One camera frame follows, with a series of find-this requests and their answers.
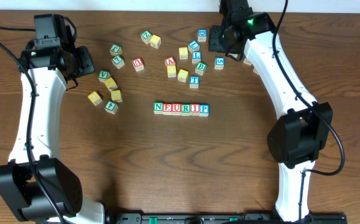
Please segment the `blue P block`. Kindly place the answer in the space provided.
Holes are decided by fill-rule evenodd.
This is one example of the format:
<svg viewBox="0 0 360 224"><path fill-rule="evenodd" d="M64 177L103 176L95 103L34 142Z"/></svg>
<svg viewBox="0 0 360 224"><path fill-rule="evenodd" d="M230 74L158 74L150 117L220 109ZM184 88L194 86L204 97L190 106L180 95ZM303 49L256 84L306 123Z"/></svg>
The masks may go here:
<svg viewBox="0 0 360 224"><path fill-rule="evenodd" d="M210 106L200 104L200 113L199 116L209 116L210 114Z"/></svg>

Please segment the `yellow S block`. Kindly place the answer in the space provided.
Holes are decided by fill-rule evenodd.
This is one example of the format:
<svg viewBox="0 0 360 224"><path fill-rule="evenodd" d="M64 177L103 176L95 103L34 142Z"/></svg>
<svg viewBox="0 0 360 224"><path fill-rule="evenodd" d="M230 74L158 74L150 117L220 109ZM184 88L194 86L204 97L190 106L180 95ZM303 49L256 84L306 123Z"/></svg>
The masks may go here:
<svg viewBox="0 0 360 224"><path fill-rule="evenodd" d="M180 60L186 60L188 58L188 48L187 47L180 47L178 49Z"/></svg>

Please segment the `green R block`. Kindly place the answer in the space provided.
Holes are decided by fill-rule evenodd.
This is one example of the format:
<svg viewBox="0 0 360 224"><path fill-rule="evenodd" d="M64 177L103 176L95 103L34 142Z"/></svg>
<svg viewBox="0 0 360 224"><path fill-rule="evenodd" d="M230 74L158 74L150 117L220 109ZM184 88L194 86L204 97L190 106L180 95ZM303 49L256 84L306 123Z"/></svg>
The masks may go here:
<svg viewBox="0 0 360 224"><path fill-rule="evenodd" d="M190 116L190 104L182 104L181 115Z"/></svg>

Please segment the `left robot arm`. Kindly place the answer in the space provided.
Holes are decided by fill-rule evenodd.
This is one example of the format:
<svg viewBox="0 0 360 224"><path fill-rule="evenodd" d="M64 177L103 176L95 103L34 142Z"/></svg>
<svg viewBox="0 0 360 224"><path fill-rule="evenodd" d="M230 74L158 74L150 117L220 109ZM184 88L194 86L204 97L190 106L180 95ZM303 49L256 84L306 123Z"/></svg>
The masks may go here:
<svg viewBox="0 0 360 224"><path fill-rule="evenodd" d="M103 204L83 195L79 178L60 158L60 109L67 82L95 71L88 49L76 47L65 16L34 17L36 38L16 58L21 72L19 129L8 163L0 166L0 195L20 222L109 223Z"/></svg>

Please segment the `red I block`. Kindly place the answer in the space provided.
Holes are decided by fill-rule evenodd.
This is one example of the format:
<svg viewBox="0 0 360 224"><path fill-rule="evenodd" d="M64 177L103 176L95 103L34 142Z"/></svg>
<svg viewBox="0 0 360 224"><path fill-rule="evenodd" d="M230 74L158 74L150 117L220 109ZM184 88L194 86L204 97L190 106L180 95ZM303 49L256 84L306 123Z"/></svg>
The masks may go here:
<svg viewBox="0 0 360 224"><path fill-rule="evenodd" d="M191 116L200 115L200 104L193 103L190 105L190 115Z"/></svg>

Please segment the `green N block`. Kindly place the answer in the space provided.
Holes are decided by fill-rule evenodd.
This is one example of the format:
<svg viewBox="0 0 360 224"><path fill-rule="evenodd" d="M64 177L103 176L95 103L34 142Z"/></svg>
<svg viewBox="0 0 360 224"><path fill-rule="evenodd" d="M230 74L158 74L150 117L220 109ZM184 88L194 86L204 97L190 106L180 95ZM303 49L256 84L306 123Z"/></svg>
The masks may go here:
<svg viewBox="0 0 360 224"><path fill-rule="evenodd" d="M154 102L154 106L153 106L154 114L162 114L163 107L164 107L164 104L162 102Z"/></svg>

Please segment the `red E block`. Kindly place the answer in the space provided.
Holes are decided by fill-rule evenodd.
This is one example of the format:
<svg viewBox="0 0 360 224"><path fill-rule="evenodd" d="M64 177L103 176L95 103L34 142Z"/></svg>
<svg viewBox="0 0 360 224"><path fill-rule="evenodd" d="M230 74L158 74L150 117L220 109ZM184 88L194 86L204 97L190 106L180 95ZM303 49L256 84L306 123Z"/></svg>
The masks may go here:
<svg viewBox="0 0 360 224"><path fill-rule="evenodd" d="M162 114L164 115L172 115L172 104L171 103L164 103Z"/></svg>

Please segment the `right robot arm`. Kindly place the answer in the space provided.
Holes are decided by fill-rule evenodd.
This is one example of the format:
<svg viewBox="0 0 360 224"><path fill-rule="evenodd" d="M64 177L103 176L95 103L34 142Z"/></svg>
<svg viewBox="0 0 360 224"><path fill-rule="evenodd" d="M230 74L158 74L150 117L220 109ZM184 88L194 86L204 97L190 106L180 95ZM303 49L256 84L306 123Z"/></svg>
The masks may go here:
<svg viewBox="0 0 360 224"><path fill-rule="evenodd" d="M209 50L228 57L238 54L260 76L274 105L277 122L267 144L279 165L276 214L283 222L301 222L309 215L310 174L325 147L333 111L319 104L304 87L280 42L279 28L268 13L255 13L247 1L222 0L220 26L212 26Z"/></svg>

